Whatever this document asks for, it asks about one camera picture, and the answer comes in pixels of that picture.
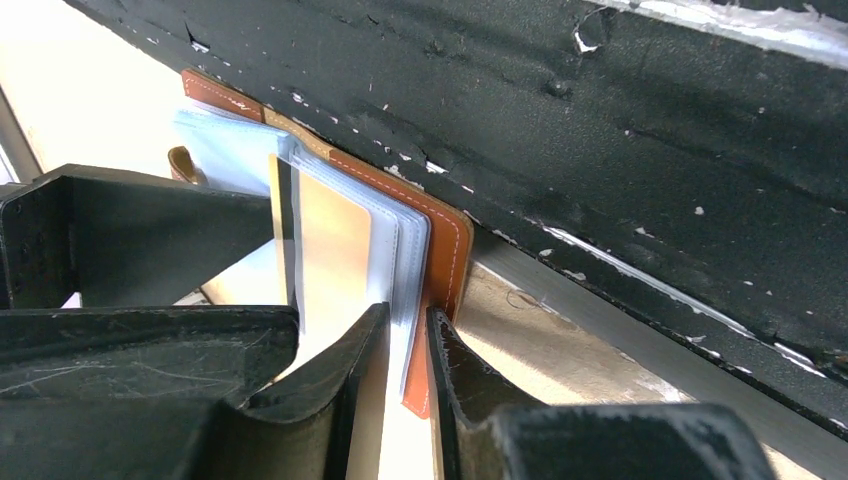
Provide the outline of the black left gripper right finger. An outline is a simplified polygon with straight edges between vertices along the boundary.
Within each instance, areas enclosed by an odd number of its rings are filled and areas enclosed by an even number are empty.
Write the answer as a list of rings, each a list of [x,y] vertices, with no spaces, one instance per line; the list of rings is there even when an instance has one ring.
[[[426,313],[439,479],[772,479],[751,429],[714,404],[549,405]]]

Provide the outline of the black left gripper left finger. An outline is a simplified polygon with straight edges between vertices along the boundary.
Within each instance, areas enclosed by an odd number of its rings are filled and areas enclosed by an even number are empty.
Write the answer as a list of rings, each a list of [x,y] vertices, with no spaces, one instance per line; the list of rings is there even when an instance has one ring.
[[[358,390],[388,317],[368,307],[296,365],[285,306],[5,312],[1,475],[369,476],[382,423]]]

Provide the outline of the brown leather card holder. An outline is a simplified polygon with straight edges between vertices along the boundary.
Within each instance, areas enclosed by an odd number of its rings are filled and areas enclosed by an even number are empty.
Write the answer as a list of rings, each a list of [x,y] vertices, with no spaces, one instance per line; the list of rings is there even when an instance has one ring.
[[[372,241],[392,244],[391,269],[369,267],[371,281],[391,286],[387,398],[429,418],[426,312],[454,318],[461,306],[474,238],[468,217],[196,71],[181,80],[186,101],[174,125],[185,147],[170,157],[176,179],[268,198],[275,236],[275,164],[301,154],[324,162],[343,195],[371,213]]]

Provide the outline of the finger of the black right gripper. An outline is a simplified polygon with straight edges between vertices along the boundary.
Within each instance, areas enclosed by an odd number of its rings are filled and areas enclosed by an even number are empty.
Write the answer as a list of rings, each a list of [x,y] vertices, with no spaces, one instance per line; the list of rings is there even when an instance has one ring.
[[[65,165],[1,189],[1,305],[170,305],[272,236],[267,198]]]

